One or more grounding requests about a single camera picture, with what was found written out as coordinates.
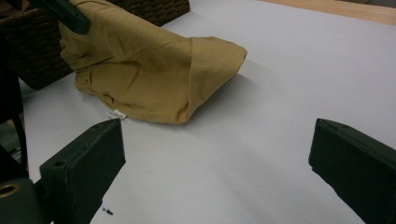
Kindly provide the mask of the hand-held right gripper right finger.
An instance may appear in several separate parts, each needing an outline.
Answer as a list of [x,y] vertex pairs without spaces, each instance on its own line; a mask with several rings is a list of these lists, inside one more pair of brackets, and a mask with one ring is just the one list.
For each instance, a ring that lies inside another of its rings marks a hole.
[[365,224],[396,224],[396,150],[318,119],[308,163]]

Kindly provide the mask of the white board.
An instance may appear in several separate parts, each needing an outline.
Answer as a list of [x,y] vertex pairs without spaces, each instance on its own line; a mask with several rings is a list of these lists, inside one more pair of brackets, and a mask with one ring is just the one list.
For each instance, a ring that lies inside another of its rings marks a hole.
[[167,29],[247,50],[184,125],[127,119],[92,224],[363,224],[308,163],[317,119],[396,149],[396,26],[258,0],[191,0]]

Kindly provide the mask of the brown wicker basket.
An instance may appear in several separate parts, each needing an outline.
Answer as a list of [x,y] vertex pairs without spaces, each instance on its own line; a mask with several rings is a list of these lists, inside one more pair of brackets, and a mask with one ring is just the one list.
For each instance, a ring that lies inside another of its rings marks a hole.
[[[189,0],[107,0],[162,26],[190,11]],[[20,16],[0,19],[0,87],[23,80],[40,90],[72,72],[61,58],[59,24],[48,12],[28,7]]]

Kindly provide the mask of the tan cloth garment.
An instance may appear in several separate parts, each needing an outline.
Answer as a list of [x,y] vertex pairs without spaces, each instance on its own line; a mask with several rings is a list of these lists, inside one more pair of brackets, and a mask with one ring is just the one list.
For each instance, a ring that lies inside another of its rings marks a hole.
[[107,0],[71,0],[91,27],[60,28],[61,56],[79,91],[148,122],[183,124],[239,71],[248,52],[210,37],[184,37]]

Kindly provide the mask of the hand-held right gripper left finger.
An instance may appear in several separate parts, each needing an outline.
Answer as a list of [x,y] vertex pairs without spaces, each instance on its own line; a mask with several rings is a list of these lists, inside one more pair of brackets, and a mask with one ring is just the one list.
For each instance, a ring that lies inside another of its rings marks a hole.
[[121,122],[91,126],[40,166],[53,197],[54,224],[90,224],[125,164]]

